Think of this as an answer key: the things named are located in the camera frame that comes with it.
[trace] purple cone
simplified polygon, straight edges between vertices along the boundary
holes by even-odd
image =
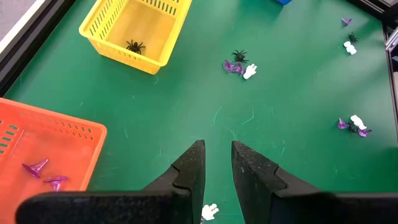
[[[231,72],[231,73],[240,73],[241,75],[242,75],[243,72],[244,72],[243,65],[242,65],[241,62],[238,62],[236,65],[234,65],[234,64],[232,64],[231,62],[229,62],[228,60],[225,60],[223,66],[224,66],[224,69],[225,69],[227,72]]]
[[[344,26],[348,26],[353,19],[341,19]]]
[[[366,137],[369,133],[371,133],[372,132],[372,130],[370,130],[370,129],[364,129],[364,130],[359,130],[358,131],[358,134],[361,136],[361,137]]]
[[[340,129],[346,129],[349,127],[348,124],[346,124],[341,118],[338,118],[338,124],[337,127]]]
[[[31,166],[28,166],[26,164],[22,164],[22,166],[23,168],[25,168],[25,170],[30,172],[30,174],[32,174],[34,177],[40,178],[39,172],[44,167],[44,165],[46,165],[48,161],[49,159],[44,159],[43,161],[33,164]]]
[[[43,183],[49,183],[52,186],[53,190],[58,192],[61,187],[61,182],[67,179],[68,177],[60,176],[60,177],[54,177],[54,178],[49,178],[47,180],[43,180]]]

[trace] orange basket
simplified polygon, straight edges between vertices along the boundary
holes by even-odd
[[[0,98],[0,223],[14,223],[25,199],[52,191],[49,177],[68,177],[61,190],[86,190],[105,137],[102,124]],[[22,167],[46,158],[39,179]]]

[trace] yellow basket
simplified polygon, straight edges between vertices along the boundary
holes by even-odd
[[[192,0],[97,0],[79,33],[97,52],[155,75],[169,61]],[[127,42],[143,42],[142,55]]]

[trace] toy spider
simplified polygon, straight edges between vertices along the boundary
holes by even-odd
[[[142,42],[139,45],[138,45],[138,42],[133,43],[132,40],[131,40],[131,42],[128,42],[128,41],[126,41],[126,42],[128,44],[126,49],[131,50],[132,52],[135,52],[138,54],[141,54],[141,48],[145,47],[145,46],[142,46],[142,44],[143,44]]]
[[[245,55],[247,52],[243,52],[244,50],[242,50],[241,52],[238,52],[237,50],[235,50],[236,53],[232,53],[233,55],[235,55],[235,61],[236,62],[242,62],[242,63],[246,63],[249,60],[245,60]]]
[[[352,43],[357,43],[359,38],[355,37],[354,32],[352,32],[351,34],[348,34],[348,38]]]

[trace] plastic basket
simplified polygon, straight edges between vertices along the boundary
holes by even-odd
[[[52,191],[46,178],[65,175],[61,190],[86,190],[105,137],[102,124],[0,98],[0,223],[14,223],[26,198]],[[45,158],[39,179],[22,167]]]
[[[79,27],[101,55],[155,75],[169,61],[192,0],[97,0]],[[127,41],[143,42],[142,55]]]

